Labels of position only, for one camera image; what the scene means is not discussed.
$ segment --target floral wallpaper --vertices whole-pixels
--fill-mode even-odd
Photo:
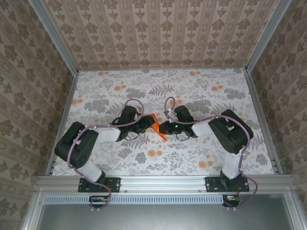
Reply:
[[[72,76],[30,4],[0,1],[0,229],[19,229],[45,174]]]
[[[80,69],[244,66],[278,0],[43,0]]]
[[[307,2],[293,0],[252,75],[284,173],[307,214]]]

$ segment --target purple cable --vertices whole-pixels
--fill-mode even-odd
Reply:
[[[91,199],[91,202],[90,202],[90,207],[91,207],[92,209],[94,209],[94,208],[95,208],[95,209],[103,209],[103,208],[105,208],[105,207],[108,205],[108,203],[110,202],[110,200],[111,200],[111,197],[112,197],[111,190],[110,190],[107,186],[105,186],[104,184],[101,184],[101,183],[97,183],[97,182],[91,181],[89,178],[87,178],[86,176],[84,176],[79,170],[77,170],[77,169],[74,169],[74,170],[75,170],[75,172],[78,173],[80,176],[83,176],[83,177],[85,178],[85,180],[87,180],[89,183],[94,184],[94,185],[101,186],[101,187],[105,188],[105,189],[108,191],[108,198],[107,198],[105,204],[103,204],[101,207],[99,207],[99,208],[93,207],[93,201],[96,200],[96,199],[99,199],[98,197],[92,198],[92,199]]]
[[[240,161],[239,161],[239,166],[238,166],[238,167],[239,167],[239,172],[242,174],[242,176],[244,176],[244,177],[246,177],[247,179],[251,180],[251,181],[255,184],[256,188],[255,188],[255,191],[254,191],[254,193],[252,194],[252,196],[251,196],[251,197],[247,200],[247,202],[245,202],[244,204],[242,204],[242,205],[240,205],[240,206],[237,206],[237,207],[233,207],[232,205],[230,205],[229,203],[226,203],[226,202],[225,202],[225,204],[229,205],[229,206],[230,206],[231,208],[233,208],[233,209],[235,209],[235,208],[240,208],[240,207],[245,206],[245,205],[254,197],[254,195],[256,194],[256,192],[257,192],[257,190],[258,190],[258,184],[257,184],[257,182],[256,182],[255,180],[251,179],[250,177],[245,176],[245,175],[243,174],[242,170],[241,170],[244,152],[248,149],[248,147],[249,147],[249,145],[250,145],[250,136],[249,136],[249,133],[248,133],[248,131],[246,130],[246,128],[245,128],[240,122],[238,122],[237,120],[235,120],[235,119],[233,119],[233,118],[231,118],[231,117],[225,116],[225,115],[213,115],[213,116],[210,116],[210,117],[207,117],[207,118],[204,118],[204,119],[200,119],[200,120],[197,120],[197,121],[193,121],[193,122],[180,122],[180,121],[177,121],[177,120],[175,120],[174,118],[172,118],[172,117],[168,114],[168,112],[167,112],[167,108],[166,108],[166,107],[167,107],[167,102],[168,102],[169,99],[173,99],[173,101],[174,101],[174,103],[173,103],[171,109],[173,109],[173,108],[175,107],[175,99],[174,99],[174,97],[168,97],[168,98],[166,99],[165,103],[164,103],[164,110],[165,110],[165,111],[164,111],[164,114],[165,114],[165,116],[166,116],[167,118],[169,118],[169,119],[170,119],[171,121],[173,121],[173,122],[176,122],[176,123],[182,124],[182,125],[192,125],[192,124],[195,124],[195,123],[198,123],[198,122],[201,122],[201,121],[206,121],[206,120],[211,120],[211,119],[214,119],[214,118],[217,118],[217,117],[222,117],[222,118],[225,118],[225,119],[228,119],[228,120],[231,120],[231,121],[235,122],[238,126],[240,126],[240,128],[243,129],[244,133],[246,134],[246,137],[247,137],[248,141],[247,141],[247,144],[246,144],[246,146],[244,147],[244,149],[241,151],[241,156],[240,156]]]
[[[76,146],[77,144],[77,141],[80,139],[81,135],[86,131],[86,130],[89,130],[91,128],[108,128],[108,127],[125,127],[125,126],[130,126],[130,125],[133,125],[135,123],[137,123],[144,115],[144,105],[142,104],[142,102],[138,99],[129,99],[125,102],[125,106],[127,105],[127,103],[129,101],[137,101],[138,103],[140,103],[141,107],[142,107],[142,112],[141,112],[141,115],[138,117],[138,119],[136,119],[135,121],[132,121],[130,123],[127,123],[127,124],[123,124],[123,125],[101,125],[101,126],[89,126],[89,127],[85,127],[78,135],[77,137],[75,138],[75,140],[73,141],[72,145],[71,145],[71,148],[69,149],[69,152],[68,152],[68,156],[67,156],[67,165],[70,169],[74,169],[79,175],[81,175],[82,177],[85,178],[85,180],[87,180],[88,182],[94,184],[94,185],[98,185],[98,186],[101,186],[103,188],[105,188],[108,192],[109,192],[109,196],[108,196],[108,199],[106,201],[106,203],[104,205],[102,205],[100,208],[104,208],[110,201],[111,199],[111,190],[106,187],[104,184],[100,184],[100,183],[97,183],[97,182],[94,182],[94,181],[91,181],[89,178],[85,177],[80,171],[78,171],[77,169],[75,169],[72,165],[71,165],[71,155],[72,155],[72,151],[73,151],[73,148]],[[93,200],[91,200],[91,203],[90,203],[90,206],[91,208],[94,208],[92,203],[93,203]]]

